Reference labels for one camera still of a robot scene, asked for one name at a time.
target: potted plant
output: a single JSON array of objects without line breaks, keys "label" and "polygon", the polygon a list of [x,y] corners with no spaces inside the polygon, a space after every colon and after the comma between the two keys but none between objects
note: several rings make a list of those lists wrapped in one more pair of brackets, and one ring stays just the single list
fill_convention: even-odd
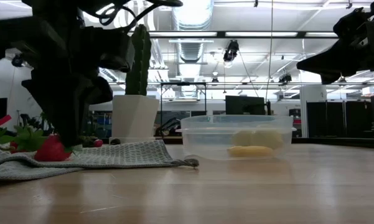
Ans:
[{"label": "potted plant", "polygon": [[113,98],[112,139],[121,143],[155,140],[153,127],[159,100],[147,97],[148,69],[151,59],[149,32],[139,25],[131,36],[134,63],[126,75],[126,94]]}]

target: ceiling beam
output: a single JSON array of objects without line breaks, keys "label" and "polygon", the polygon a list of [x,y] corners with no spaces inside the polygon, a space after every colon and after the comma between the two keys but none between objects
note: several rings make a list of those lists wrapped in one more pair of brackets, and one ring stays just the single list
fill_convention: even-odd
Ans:
[{"label": "ceiling beam", "polygon": [[338,39],[332,31],[151,31],[152,39]]}]

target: yellow food item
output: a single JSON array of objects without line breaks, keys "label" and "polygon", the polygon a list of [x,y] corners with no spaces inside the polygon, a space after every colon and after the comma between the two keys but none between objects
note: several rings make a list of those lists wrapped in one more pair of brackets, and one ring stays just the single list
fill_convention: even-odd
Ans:
[{"label": "yellow food item", "polygon": [[231,157],[268,157],[274,156],[274,150],[264,146],[234,146],[228,149]]},{"label": "yellow food item", "polygon": [[239,131],[232,136],[234,146],[265,146],[271,149],[282,147],[282,134],[277,131]]}]

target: cactus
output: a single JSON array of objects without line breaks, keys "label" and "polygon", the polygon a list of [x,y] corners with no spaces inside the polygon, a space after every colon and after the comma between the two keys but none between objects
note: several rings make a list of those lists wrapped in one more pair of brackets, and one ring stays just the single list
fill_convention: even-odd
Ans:
[{"label": "cactus", "polygon": [[134,45],[134,63],[126,75],[126,95],[147,95],[148,69],[151,59],[151,40],[144,25],[139,25],[131,36]]}]

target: strawberry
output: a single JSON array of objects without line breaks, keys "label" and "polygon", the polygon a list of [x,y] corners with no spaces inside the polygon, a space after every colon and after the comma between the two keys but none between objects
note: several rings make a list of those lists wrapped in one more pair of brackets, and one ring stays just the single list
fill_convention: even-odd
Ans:
[{"label": "strawberry", "polygon": [[14,147],[15,148],[15,150],[17,150],[17,148],[18,148],[18,144],[17,143],[15,143],[14,141],[11,141],[10,142],[10,147]]},{"label": "strawberry", "polygon": [[103,144],[103,141],[101,139],[97,139],[94,141],[94,147],[101,147]]},{"label": "strawberry", "polygon": [[70,155],[71,152],[65,152],[65,147],[61,143],[59,136],[52,135],[37,150],[34,159],[41,162],[60,162],[68,159]]}]

